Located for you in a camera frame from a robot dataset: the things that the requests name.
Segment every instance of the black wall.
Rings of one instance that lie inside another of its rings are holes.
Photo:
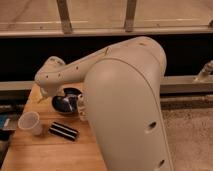
[[[66,63],[135,36],[0,38],[0,81],[33,80],[49,56]],[[167,55],[166,75],[196,75],[213,59],[213,34],[156,35]]]

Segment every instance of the white cup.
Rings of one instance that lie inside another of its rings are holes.
[[[39,114],[34,111],[23,113],[18,120],[18,127],[21,130],[32,133],[33,135],[40,135],[42,133]]]

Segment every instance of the wooden tabletop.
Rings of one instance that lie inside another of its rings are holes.
[[[82,84],[72,84],[82,90]],[[96,140],[88,122],[78,116],[63,116],[51,106],[51,99],[40,103],[39,88],[34,85],[24,112],[40,114],[44,134],[36,137],[17,129],[8,149],[2,171],[106,171]],[[49,133],[52,122],[59,122],[79,131],[75,142]]]

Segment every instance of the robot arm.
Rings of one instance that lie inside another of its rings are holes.
[[[68,65],[66,65],[62,59],[52,56],[47,59],[36,73],[35,82],[40,86],[41,94],[44,97],[55,96],[61,85],[82,82],[89,69],[98,61],[104,58],[110,58],[113,56],[113,52],[121,52],[120,55],[122,55],[123,49],[134,49],[137,46],[143,47],[156,57],[156,60],[161,66],[160,72],[163,75],[166,60],[162,49],[159,50],[159,45],[152,39],[139,37],[105,47]]]
[[[87,119],[109,171],[173,171],[159,99],[165,69],[161,46],[138,37],[68,65],[51,57],[35,81],[45,96],[84,81]]]

